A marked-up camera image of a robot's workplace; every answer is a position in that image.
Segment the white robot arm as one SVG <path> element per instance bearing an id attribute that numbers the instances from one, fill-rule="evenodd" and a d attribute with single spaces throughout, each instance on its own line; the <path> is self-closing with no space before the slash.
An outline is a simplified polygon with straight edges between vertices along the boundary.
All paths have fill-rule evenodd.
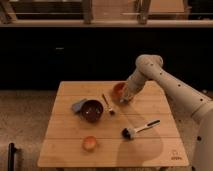
<path id="1" fill-rule="evenodd" d="M 199 125 L 192 160 L 193 171 L 213 171 L 213 99 L 166 72 L 159 55 L 142 54 L 137 57 L 135 65 L 134 72 L 125 82 L 120 102 L 129 103 L 149 79 L 154 80 L 183 105 Z"/>

